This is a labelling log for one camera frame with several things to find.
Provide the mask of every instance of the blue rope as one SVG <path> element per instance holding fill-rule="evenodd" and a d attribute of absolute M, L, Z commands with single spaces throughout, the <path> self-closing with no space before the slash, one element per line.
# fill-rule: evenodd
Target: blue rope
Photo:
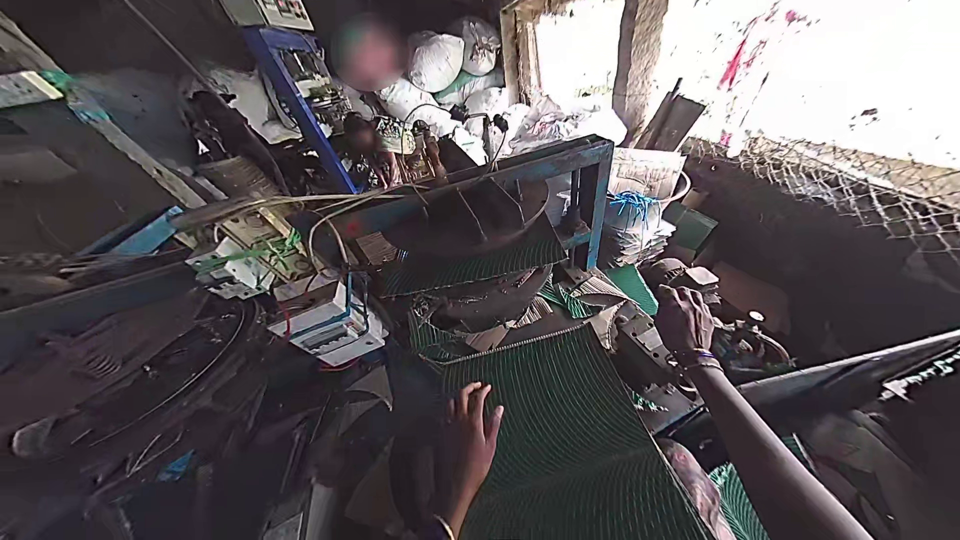
<path fill-rule="evenodd" d="M 628 227 L 632 227 L 634 224 L 636 224 L 636 219 L 638 217 L 642 221 L 646 222 L 647 216 L 650 212 L 650 207 L 652 205 L 659 205 L 660 199 L 647 197 L 646 195 L 641 194 L 639 191 L 622 191 L 613 195 L 613 201 L 611 204 L 620 205 L 620 210 L 616 213 L 617 215 L 621 215 L 624 209 L 630 208 L 628 211 L 633 214 L 633 218 L 631 219 Z"/>

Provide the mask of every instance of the white wall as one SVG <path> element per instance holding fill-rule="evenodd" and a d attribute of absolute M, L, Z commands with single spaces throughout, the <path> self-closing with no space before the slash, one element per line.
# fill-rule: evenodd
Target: white wall
<path fill-rule="evenodd" d="M 587 101 L 612 105 L 623 5 L 623 0 L 574 0 L 566 14 L 540 19 L 537 50 L 544 93 L 567 102 L 588 91 Z"/>
<path fill-rule="evenodd" d="M 765 41 L 762 52 L 718 89 L 758 16 L 744 55 Z M 682 94 L 708 104 L 694 135 L 719 140 L 743 119 L 754 133 L 960 168 L 958 21 L 947 0 L 671 0 L 651 106 L 683 77 Z"/>

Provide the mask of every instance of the red wire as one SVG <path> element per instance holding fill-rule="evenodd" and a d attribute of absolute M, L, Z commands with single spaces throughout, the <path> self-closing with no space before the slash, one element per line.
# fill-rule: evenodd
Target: red wire
<path fill-rule="evenodd" d="M 353 367 L 353 364 L 357 363 L 357 360 L 359 360 L 359 359 L 360 359 L 360 356 L 354 358 L 354 359 L 353 359 L 352 361 L 350 361 L 350 362 L 347 362 L 347 364 L 345 364 L 345 365 L 343 365 L 343 366 L 339 366 L 339 367 L 330 366 L 330 367 L 328 367 L 328 368 L 324 368 L 323 366 L 321 366 L 321 367 L 320 367 L 320 371 L 322 371 L 322 372 L 324 372 L 324 373 L 336 372 L 336 371 L 345 371 L 345 370 Z M 321 364 L 325 364 L 325 365 L 329 365 L 329 364 L 327 364 L 326 362 L 324 362 L 323 360 L 320 360 L 320 363 L 321 363 Z"/>
<path fill-rule="evenodd" d="M 280 306 L 280 311 L 283 312 L 283 318 L 287 321 L 287 331 L 283 334 L 283 337 L 285 337 L 287 341 L 290 341 L 290 312 L 283 306 L 283 303 L 278 302 L 277 305 Z"/>

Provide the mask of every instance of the wire mesh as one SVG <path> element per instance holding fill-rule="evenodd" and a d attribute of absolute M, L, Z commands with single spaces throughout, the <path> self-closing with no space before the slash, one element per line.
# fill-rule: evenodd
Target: wire mesh
<path fill-rule="evenodd" d="M 924 253 L 946 253 L 960 265 L 960 170 L 897 160 L 806 140 L 755 137 L 735 157 L 727 147 L 691 138 L 694 160 L 717 160 L 779 186 L 799 200 L 883 227 Z"/>

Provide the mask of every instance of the green corrugated sheet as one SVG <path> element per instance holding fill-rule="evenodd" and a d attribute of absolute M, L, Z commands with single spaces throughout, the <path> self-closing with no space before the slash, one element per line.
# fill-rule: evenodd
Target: green corrugated sheet
<path fill-rule="evenodd" d="M 547 278 L 546 283 L 543 284 L 543 288 L 541 288 L 537 294 L 544 300 L 565 308 L 567 313 L 570 314 L 570 317 L 574 319 L 587 319 L 603 310 L 599 306 L 591 306 L 579 298 L 570 296 L 563 287 L 553 283 L 553 274 Z"/>
<path fill-rule="evenodd" d="M 446 391 L 489 382 L 489 410 L 506 407 L 463 540 L 712 537 L 588 325 L 467 356 L 443 373 Z"/>
<path fill-rule="evenodd" d="M 410 349 L 433 360 L 449 360 L 457 357 L 444 348 L 449 343 L 462 342 L 456 334 L 443 331 L 430 324 L 419 321 L 413 310 L 407 312 L 407 324 L 410 329 Z"/>
<path fill-rule="evenodd" d="M 522 272 L 566 258 L 553 227 L 541 216 L 517 241 L 472 258 L 409 255 L 386 265 L 383 296 L 403 296 Z"/>
<path fill-rule="evenodd" d="M 803 445 L 796 434 L 791 434 L 782 438 L 786 445 L 804 466 L 811 473 L 813 468 L 806 459 Z M 740 481 L 740 475 L 736 473 L 732 463 L 724 463 L 710 471 L 710 480 L 716 484 L 720 491 L 720 505 L 723 509 L 723 515 L 730 524 L 730 530 L 736 540 L 770 540 L 767 530 L 760 523 L 754 511 L 754 506 L 747 497 L 747 490 Z"/>
<path fill-rule="evenodd" d="M 677 226 L 670 243 L 698 251 L 707 236 L 717 226 L 717 221 L 697 210 L 691 210 L 679 202 L 673 202 L 663 210 L 663 219 Z"/>
<path fill-rule="evenodd" d="M 636 302 L 644 313 L 651 317 L 657 314 L 660 303 L 657 302 L 653 291 L 647 286 L 647 282 L 643 280 L 635 266 L 628 264 L 619 268 L 609 268 L 604 270 L 604 274 L 607 274 L 614 285 Z"/>

